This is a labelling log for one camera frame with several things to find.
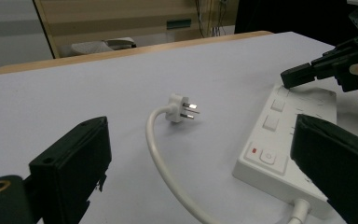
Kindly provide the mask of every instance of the power strip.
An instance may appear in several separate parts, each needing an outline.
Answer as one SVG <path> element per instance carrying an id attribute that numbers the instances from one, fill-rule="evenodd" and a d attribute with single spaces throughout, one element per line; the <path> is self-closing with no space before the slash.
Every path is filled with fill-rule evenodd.
<path id="1" fill-rule="evenodd" d="M 290 159 L 297 114 L 336 124 L 336 93 L 316 87 L 287 90 L 274 85 L 232 174 L 284 202 L 304 199 L 310 203 L 312 215 L 325 219 L 333 208 Z"/>

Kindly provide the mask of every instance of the plug prong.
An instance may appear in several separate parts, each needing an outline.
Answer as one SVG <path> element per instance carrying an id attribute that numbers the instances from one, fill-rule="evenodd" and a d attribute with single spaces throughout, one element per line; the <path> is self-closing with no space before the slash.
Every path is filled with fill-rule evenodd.
<path id="1" fill-rule="evenodd" d="M 189 103 L 183 103 L 183 108 L 186 111 L 190 111 L 196 114 L 199 114 L 200 112 L 198 110 L 196 110 L 197 106 L 196 105 L 191 105 Z"/>
<path id="2" fill-rule="evenodd" d="M 186 114 L 180 114 L 180 117 L 185 118 L 185 119 L 194 119 L 194 116 L 186 115 Z"/>
<path id="3" fill-rule="evenodd" d="M 191 105 L 191 104 L 189 104 L 189 103 L 183 103 L 183 106 L 184 106 L 184 107 L 188 107 L 188 108 L 192 108 L 192 109 L 196 109 L 196 108 L 197 108 L 196 105 Z"/>

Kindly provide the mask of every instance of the wooden furniture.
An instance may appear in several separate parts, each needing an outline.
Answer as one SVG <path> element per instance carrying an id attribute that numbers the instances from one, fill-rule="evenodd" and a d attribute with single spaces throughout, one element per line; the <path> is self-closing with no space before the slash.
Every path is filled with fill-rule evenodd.
<path id="1" fill-rule="evenodd" d="M 117 50 L 112 52 L 81 55 L 75 57 L 46 60 L 41 62 L 12 64 L 12 65 L 6 65 L 0 67 L 0 74 L 35 70 L 35 69 L 54 67 L 54 66 L 62 66 L 72 63 L 86 63 L 86 62 L 98 61 L 103 59 L 124 57 L 134 54 L 140 54 L 140 53 L 161 51 L 165 49 L 176 49 L 176 48 L 194 46 L 199 44 L 208 44 L 208 43 L 215 43 L 220 41 L 236 40 L 236 39 L 250 38 L 250 37 L 256 37 L 261 35 L 271 35 L 271 34 L 272 33 L 268 31 L 257 31 L 257 32 L 243 33 L 237 35 L 222 35 L 217 37 L 179 41 L 179 42 L 173 42 L 173 43 L 161 44 L 155 46 L 147 46 L 147 47 L 141 47 L 136 49 L 123 49 L 123 50 Z"/>
<path id="2" fill-rule="evenodd" d="M 205 36 L 212 26 L 235 24 L 238 2 L 229 0 L 221 8 L 216 0 L 200 0 Z M 166 32 L 174 32 L 175 41 L 201 38 L 194 0 L 34 0 L 34 5 L 54 58 L 73 43 Z"/>

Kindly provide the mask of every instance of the white wall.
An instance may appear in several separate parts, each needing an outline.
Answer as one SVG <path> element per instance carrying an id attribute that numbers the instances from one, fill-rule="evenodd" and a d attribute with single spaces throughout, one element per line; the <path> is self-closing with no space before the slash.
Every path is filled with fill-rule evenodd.
<path id="1" fill-rule="evenodd" d="M 0 66 L 52 59 L 32 0 L 0 0 Z"/>

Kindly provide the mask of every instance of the power cord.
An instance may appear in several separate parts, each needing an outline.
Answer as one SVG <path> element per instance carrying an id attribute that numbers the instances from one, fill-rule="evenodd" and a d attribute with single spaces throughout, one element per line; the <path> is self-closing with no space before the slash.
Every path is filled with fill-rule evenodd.
<path id="1" fill-rule="evenodd" d="M 310 212 L 310 203 L 304 199 L 295 199 L 295 207 L 288 224 L 304 224 L 308 213 Z"/>
<path id="2" fill-rule="evenodd" d="M 205 213 L 176 183 L 170 173 L 170 170 L 165 165 L 164 160 L 158 152 L 158 146 L 154 133 L 154 124 L 159 115 L 165 113 L 165 119 L 178 123 L 182 122 L 184 119 L 194 119 L 194 116 L 188 115 L 186 111 L 199 114 L 199 111 L 196 109 L 196 105 L 192 105 L 188 102 L 188 97 L 176 93 L 171 94 L 168 104 L 153 110 L 147 119 L 146 141 L 149 147 L 150 155 L 158 169 L 159 174 L 182 206 L 199 222 L 205 224 L 218 224 L 219 222 L 217 220 Z M 291 219 L 288 224 L 304 224 L 310 211 L 310 203 L 303 199 L 295 199 L 294 205 Z"/>

